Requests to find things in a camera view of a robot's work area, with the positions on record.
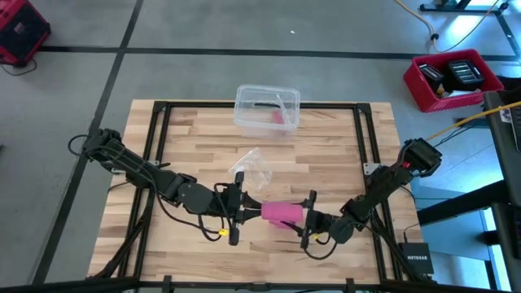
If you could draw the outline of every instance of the wooden table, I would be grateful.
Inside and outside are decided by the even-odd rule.
[[[153,103],[153,100],[134,100],[130,109],[123,143],[139,155],[145,145]],[[371,103],[371,108],[381,159],[384,164],[391,164],[400,150],[391,104]],[[362,121],[367,137],[365,119]],[[275,142],[242,137],[241,130],[234,125],[231,108],[174,108],[162,161],[172,163],[169,166],[172,170],[193,175],[211,187],[215,182],[232,182],[228,169],[248,151],[259,147],[273,171],[273,180],[261,192],[245,186],[254,199],[299,202],[314,189],[318,192],[315,208],[339,214],[339,208],[349,198],[364,193],[353,123],[352,111],[301,110],[300,126],[292,140]],[[151,158],[155,157],[157,140]],[[366,148],[370,154],[368,138]],[[123,176],[114,176],[112,184],[123,181]],[[89,275],[97,273],[123,243],[133,197],[131,185],[109,193]],[[399,189],[389,198],[389,204],[396,239],[402,241],[404,228],[418,223],[414,201],[405,190]],[[217,243],[208,242],[199,230],[168,219],[157,205],[153,210],[142,280],[161,281],[164,275],[172,275],[179,282],[344,283],[345,278],[354,278],[356,284],[379,283],[369,230],[355,231],[331,257],[317,261],[303,253],[294,232],[275,228],[260,218],[240,226],[240,243],[232,247],[225,238]],[[184,208],[165,206],[174,216],[197,222],[196,216],[189,215]],[[216,229],[220,221],[205,217],[205,225]],[[419,226],[408,229],[407,236],[409,241],[422,241]],[[309,247],[317,256],[330,249],[331,245],[315,243]],[[135,252],[134,246],[129,275],[134,271]],[[390,254],[384,242],[383,254],[387,276],[392,278]]]

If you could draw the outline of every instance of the transparent plastic box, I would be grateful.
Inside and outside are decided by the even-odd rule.
[[[235,175],[237,172],[244,172],[244,183],[254,187],[257,191],[266,187],[271,182],[273,176],[262,157],[261,149],[258,147],[249,151],[228,170],[228,173],[232,175]]]
[[[267,85],[241,85],[235,99],[234,123],[247,136],[287,136],[299,126],[298,90]]]

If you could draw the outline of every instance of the concrete floor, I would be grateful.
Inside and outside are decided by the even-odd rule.
[[[31,2],[53,29],[45,45],[119,47],[136,0]],[[425,0],[404,2],[415,8]],[[481,17],[424,15],[438,28],[441,48],[463,37]],[[512,2],[505,19],[521,40],[521,3]],[[427,27],[393,1],[144,0],[128,47],[426,54],[427,39]],[[482,55],[514,55],[493,15],[458,47],[467,48]],[[22,77],[0,72],[0,143],[6,146],[0,153],[0,286],[32,279],[76,163],[67,141],[85,133],[93,120],[114,52],[39,52],[35,72]],[[297,88],[305,101],[390,102],[402,141],[426,137],[454,118],[480,112],[473,106],[422,113],[402,80],[410,59],[357,56],[126,54],[113,89],[106,89],[102,127],[123,130],[135,98],[233,99],[242,84]],[[488,65],[496,74],[521,77],[519,63]],[[421,186],[466,192],[478,187],[484,175],[501,176],[487,130],[472,129],[440,149],[441,170]],[[48,282],[85,277],[110,180],[97,164],[87,165]],[[463,275],[461,265],[439,267]]]

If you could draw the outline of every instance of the red crate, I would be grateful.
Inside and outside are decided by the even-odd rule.
[[[436,97],[420,71],[419,65],[429,64],[443,72],[449,62],[461,59],[472,61],[481,72],[481,75],[484,78],[484,83],[479,88],[481,92],[463,94],[454,98]],[[476,105],[483,102],[484,92],[503,90],[503,84],[496,78],[496,75],[492,70],[488,68],[479,53],[472,49],[415,57],[413,58],[413,64],[404,74],[404,81],[407,84],[407,87],[409,87],[410,93],[413,95],[422,112],[434,112],[455,107]]]

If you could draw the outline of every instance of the desk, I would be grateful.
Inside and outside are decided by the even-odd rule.
[[[135,100],[130,109],[123,143],[139,155],[143,153],[153,104],[152,100]],[[371,103],[370,106],[381,160],[391,164],[400,150],[391,104]],[[362,129],[370,154],[365,120],[362,120]],[[151,158],[155,157],[157,140],[154,138]],[[318,192],[315,208],[339,214],[339,208],[348,199],[365,192],[353,111],[343,109],[301,109],[297,133],[289,141],[275,142],[242,137],[233,122],[233,108],[175,107],[169,118],[162,162],[170,162],[168,168],[193,175],[203,185],[212,186],[219,181],[233,181],[227,170],[255,147],[260,148],[274,175],[261,192],[248,186],[243,188],[249,190],[254,199],[299,202],[307,198],[310,189],[315,189]],[[112,184],[123,181],[122,176],[114,176]],[[89,275],[97,273],[122,244],[133,197],[134,188],[130,185],[109,193]],[[414,202],[406,191],[399,189],[389,198],[389,205],[395,234],[401,241],[404,228],[418,223]],[[165,206],[174,216],[197,222],[196,216],[189,215],[184,208]],[[220,221],[205,218],[205,225],[216,229]],[[225,238],[210,243],[199,230],[168,219],[155,207],[141,280],[161,281],[164,275],[172,275],[177,282],[331,284],[345,283],[346,278],[353,278],[356,284],[380,281],[369,230],[356,231],[331,257],[316,261],[303,253],[300,239],[290,230],[274,228],[260,218],[239,228],[237,247],[229,246]],[[408,229],[407,236],[412,242],[422,241],[417,226]],[[309,247],[317,256],[330,249],[330,245],[314,243]],[[387,277],[392,278],[392,262],[385,244],[383,256]],[[134,271],[135,258],[134,248],[127,275]]]
[[[485,108],[493,109],[503,106],[498,93],[484,95]],[[512,126],[501,122],[499,113],[487,116],[492,131],[497,158],[501,165],[503,180],[479,188],[455,199],[446,200],[418,212],[421,225],[442,221],[466,212],[492,206],[497,233],[494,241],[488,244],[501,244],[512,291],[521,291],[521,260],[514,258],[514,231],[512,223],[512,205],[521,207],[521,180],[519,166],[521,153],[517,152],[514,143]]]

